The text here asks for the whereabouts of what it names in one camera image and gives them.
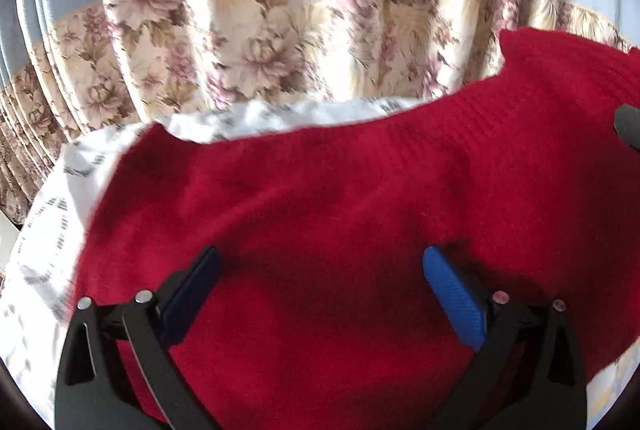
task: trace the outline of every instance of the curtain fold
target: curtain fold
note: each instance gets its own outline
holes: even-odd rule
[[[104,125],[264,99],[452,94],[506,28],[640,42],[640,0],[0,0],[0,209]]]

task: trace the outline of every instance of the floral pattern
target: floral pattern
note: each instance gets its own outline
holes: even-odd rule
[[[521,26],[632,47],[566,0],[89,3],[28,46],[0,91],[0,208],[19,222],[61,144],[104,125],[253,99],[436,100],[496,74],[500,30]]]

